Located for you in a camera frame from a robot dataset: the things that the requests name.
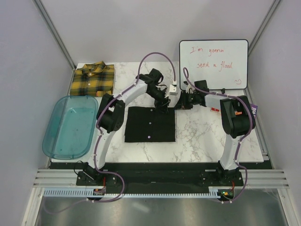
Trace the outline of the black long sleeve shirt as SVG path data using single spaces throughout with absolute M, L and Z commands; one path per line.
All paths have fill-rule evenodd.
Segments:
M 175 142 L 175 110 L 162 113 L 151 107 L 129 107 L 125 128 L 126 143 Z

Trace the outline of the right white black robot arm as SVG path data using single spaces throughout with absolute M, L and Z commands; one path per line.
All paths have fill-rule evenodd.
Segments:
M 175 105 L 177 110 L 189 110 L 194 105 L 214 108 L 220 111 L 222 128 L 226 133 L 226 142 L 219 165 L 222 170 L 215 174 L 216 182 L 227 185 L 232 180 L 231 170 L 239 167 L 239 150 L 245 139 L 255 128 L 255 118 L 247 96 L 227 96 L 224 93 L 210 92 L 206 80 L 196 81 L 192 86 L 188 82 L 186 91 L 182 91 Z

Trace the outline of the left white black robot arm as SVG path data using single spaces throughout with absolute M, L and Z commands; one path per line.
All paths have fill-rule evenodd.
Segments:
M 126 106 L 146 93 L 155 100 L 155 111 L 168 112 L 170 99 L 166 96 L 165 89 L 158 88 L 163 79 L 159 70 L 152 69 L 149 74 L 139 74 L 130 86 L 119 93 L 105 94 L 102 97 L 96 115 L 98 138 L 91 155 L 95 169 L 90 170 L 87 174 L 87 180 L 91 184 L 99 185 L 103 181 L 103 173 L 100 169 L 105 165 L 106 154 L 113 136 L 124 122 Z

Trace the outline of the white dry-erase board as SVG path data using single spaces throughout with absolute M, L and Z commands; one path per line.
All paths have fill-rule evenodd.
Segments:
M 183 68 L 191 82 L 206 80 L 211 90 L 246 89 L 248 47 L 245 39 L 182 40 L 179 42 L 180 87 L 187 85 Z

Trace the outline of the Roald Dahl paperback book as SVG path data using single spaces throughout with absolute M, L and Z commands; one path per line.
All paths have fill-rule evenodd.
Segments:
M 254 104 L 250 104 L 250 107 L 251 107 L 251 113 L 253 114 L 254 118 L 256 119 L 258 106 L 254 105 Z M 219 109 L 216 109 L 216 108 L 213 108 L 213 107 L 210 109 L 210 111 L 221 114 L 221 111 Z

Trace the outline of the yellow plaid folded shirt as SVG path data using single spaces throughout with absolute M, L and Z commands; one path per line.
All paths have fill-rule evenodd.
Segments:
M 115 79 L 114 65 L 107 65 L 101 61 L 84 64 L 74 71 L 71 83 L 71 96 L 102 97 L 112 94 Z

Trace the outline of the teal transparent plastic bin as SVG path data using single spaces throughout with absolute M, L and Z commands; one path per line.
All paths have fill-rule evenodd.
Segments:
M 92 96 L 65 96 L 59 99 L 43 138 L 43 153 L 57 160 L 75 160 L 88 153 L 97 111 L 98 102 Z

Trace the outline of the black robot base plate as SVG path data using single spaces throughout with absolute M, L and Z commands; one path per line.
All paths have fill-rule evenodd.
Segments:
M 104 186 L 108 194 L 195 194 L 209 187 L 243 186 L 239 169 L 223 171 L 218 163 L 106 163 L 97 172 L 77 164 L 77 186 Z

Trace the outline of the right aluminium corner post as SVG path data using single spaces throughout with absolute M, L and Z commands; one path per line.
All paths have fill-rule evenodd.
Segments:
M 253 50 L 255 49 L 256 45 L 258 44 L 260 38 L 262 37 L 262 35 L 264 34 L 265 30 L 267 29 L 269 23 L 271 22 L 273 16 L 276 14 L 278 8 L 280 7 L 281 3 L 283 1 L 282 0 L 274 0 L 271 4 L 271 6 L 269 7 L 264 19 L 262 20 L 259 28 L 257 29 L 250 45 L 248 48 L 248 56 L 251 55 L 251 53 L 253 52 Z

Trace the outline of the aluminium corner post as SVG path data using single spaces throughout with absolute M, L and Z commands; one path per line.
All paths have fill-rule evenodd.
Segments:
M 41 0 L 33 0 L 33 3 L 35 4 L 36 8 L 38 9 L 40 15 L 42 16 L 44 22 L 46 23 L 50 33 L 54 37 L 57 45 L 59 46 L 61 52 L 63 53 L 65 59 L 67 60 L 69 66 L 72 68 L 72 70 L 75 70 L 76 65 L 74 61 L 71 58 L 71 55 L 69 51 L 67 50 L 58 30 L 56 29 L 49 13 L 47 12 L 46 7 L 44 6 L 43 2 Z
M 278 8 L 280 7 L 281 3 L 283 1 L 282 0 L 274 0 L 271 4 L 271 6 L 269 7 L 264 19 L 262 20 L 259 28 L 257 29 L 250 45 L 248 48 L 248 56 L 251 55 L 251 53 L 253 52 L 253 50 L 255 49 L 256 45 L 258 44 L 260 38 L 262 37 L 262 35 L 264 34 L 265 30 L 267 29 L 269 23 L 271 22 L 273 16 L 276 14 Z

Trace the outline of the aluminium frame rail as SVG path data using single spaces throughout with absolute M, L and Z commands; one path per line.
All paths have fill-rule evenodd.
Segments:
M 249 169 L 240 171 L 242 179 L 247 178 L 247 189 L 277 188 L 288 189 L 289 184 L 281 169 Z M 34 187 L 75 187 L 76 174 L 71 169 L 40 169 Z

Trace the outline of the left aluminium corner post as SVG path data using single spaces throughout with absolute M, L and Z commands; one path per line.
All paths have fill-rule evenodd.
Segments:
M 76 65 L 74 61 L 71 58 L 71 55 L 69 51 L 67 50 L 58 30 L 56 29 L 49 13 L 47 12 L 46 7 L 44 6 L 43 2 L 41 0 L 33 0 L 33 3 L 35 4 L 36 8 L 38 9 L 40 15 L 42 16 L 44 22 L 46 23 L 50 33 L 54 37 L 57 45 L 59 46 L 61 52 L 63 53 L 65 59 L 67 60 L 69 66 L 72 68 L 72 70 L 75 70 Z

